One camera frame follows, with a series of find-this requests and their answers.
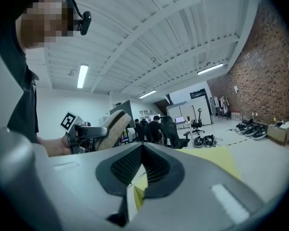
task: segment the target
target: ceiling light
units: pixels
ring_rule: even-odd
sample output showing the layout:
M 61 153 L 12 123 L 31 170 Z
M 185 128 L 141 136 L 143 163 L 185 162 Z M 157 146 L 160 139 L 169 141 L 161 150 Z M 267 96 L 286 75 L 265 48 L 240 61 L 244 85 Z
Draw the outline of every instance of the ceiling light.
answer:
M 211 70 L 213 70 L 213 69 L 215 69 L 215 68 L 218 68 L 218 67 L 221 67 L 221 66 L 223 66 L 223 64 L 218 64 L 218 65 L 216 65 L 216 66 L 209 67 L 209 68 L 207 68 L 207 69 L 205 69 L 205 70 L 199 71 L 199 72 L 198 72 L 198 75 L 204 74 L 204 73 L 206 73 L 206 72 L 208 72 L 208 71 L 211 71 Z
M 139 97 L 139 98 L 144 98 L 144 97 L 149 96 L 150 94 L 152 94 L 152 93 L 154 93 L 154 92 L 156 92 L 156 90 L 153 90 L 153 91 L 151 91 L 151 92 L 149 92 L 149 93 L 147 93 L 147 94 L 145 94 L 144 96 L 141 96 L 141 97 Z
M 82 64 L 80 66 L 80 71 L 78 75 L 78 83 L 77 83 L 77 88 L 82 88 L 83 87 L 83 82 L 85 81 L 85 77 L 88 71 L 88 65 Z

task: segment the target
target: cardboard box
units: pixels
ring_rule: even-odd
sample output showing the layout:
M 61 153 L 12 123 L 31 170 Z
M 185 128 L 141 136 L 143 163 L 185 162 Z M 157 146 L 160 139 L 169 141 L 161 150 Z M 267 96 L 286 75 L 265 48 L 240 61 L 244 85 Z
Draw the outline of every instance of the cardboard box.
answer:
M 268 127 L 267 135 L 277 143 L 282 145 L 289 144 L 289 128 L 277 128 L 271 125 Z

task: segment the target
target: white ceiling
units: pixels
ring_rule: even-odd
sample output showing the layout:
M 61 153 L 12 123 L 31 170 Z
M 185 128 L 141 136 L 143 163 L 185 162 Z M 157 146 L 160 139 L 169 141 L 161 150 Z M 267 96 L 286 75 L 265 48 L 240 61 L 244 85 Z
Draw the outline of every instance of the white ceiling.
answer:
M 27 54 L 38 87 L 77 90 L 80 64 L 89 70 L 83 89 L 161 97 L 225 74 L 240 54 L 258 0 L 76 0 L 90 11 L 87 35 L 57 38 Z M 199 69 L 228 64 L 198 76 Z

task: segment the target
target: yellow surface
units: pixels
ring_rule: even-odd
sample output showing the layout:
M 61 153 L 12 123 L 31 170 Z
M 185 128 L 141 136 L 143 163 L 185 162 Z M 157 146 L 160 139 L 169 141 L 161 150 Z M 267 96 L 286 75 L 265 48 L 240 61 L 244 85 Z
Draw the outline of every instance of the yellow surface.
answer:
M 227 146 L 200 149 L 178 149 L 177 151 L 187 153 L 193 156 L 198 156 L 208 161 L 211 161 L 225 171 L 227 171 L 229 174 L 236 177 L 237 179 L 242 180 Z M 146 174 L 144 174 L 141 179 L 135 183 L 134 187 L 134 198 L 137 210 L 139 210 L 143 204 L 145 189 L 147 187 L 148 182 Z

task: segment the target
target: black shirt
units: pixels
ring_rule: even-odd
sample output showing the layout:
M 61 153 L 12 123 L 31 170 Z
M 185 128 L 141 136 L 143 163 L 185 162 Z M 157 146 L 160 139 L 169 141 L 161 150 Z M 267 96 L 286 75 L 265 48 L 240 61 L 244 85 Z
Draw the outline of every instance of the black shirt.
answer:
M 149 123 L 150 131 L 154 141 L 158 141 L 158 133 L 160 129 L 160 125 L 157 121 L 151 121 Z
M 24 91 L 12 113 L 8 128 L 25 135 L 31 142 L 36 142 L 36 133 L 39 131 L 34 80 L 36 75 L 26 64 L 26 54 L 18 43 L 15 23 L 0 30 L 0 55 Z

